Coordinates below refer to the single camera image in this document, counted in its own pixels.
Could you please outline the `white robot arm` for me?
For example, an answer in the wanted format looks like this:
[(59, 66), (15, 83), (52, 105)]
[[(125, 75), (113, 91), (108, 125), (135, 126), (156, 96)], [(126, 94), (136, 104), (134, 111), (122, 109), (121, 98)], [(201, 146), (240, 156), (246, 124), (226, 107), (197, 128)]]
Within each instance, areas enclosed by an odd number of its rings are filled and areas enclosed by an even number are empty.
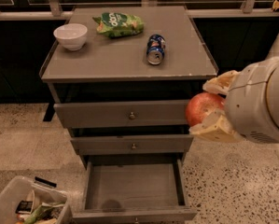
[(226, 143), (279, 143), (279, 57), (226, 72), (202, 88), (224, 95), (225, 104), (190, 127), (191, 135)]

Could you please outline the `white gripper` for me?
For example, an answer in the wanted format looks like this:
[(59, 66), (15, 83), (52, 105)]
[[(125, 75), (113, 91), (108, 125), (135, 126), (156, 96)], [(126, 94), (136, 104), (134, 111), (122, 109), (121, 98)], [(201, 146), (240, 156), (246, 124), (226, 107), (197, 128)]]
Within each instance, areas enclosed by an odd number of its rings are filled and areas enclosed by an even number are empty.
[(210, 142), (279, 143), (279, 57), (252, 63), (207, 80), (204, 91), (227, 95), (225, 112), (216, 109), (189, 128), (194, 137)]

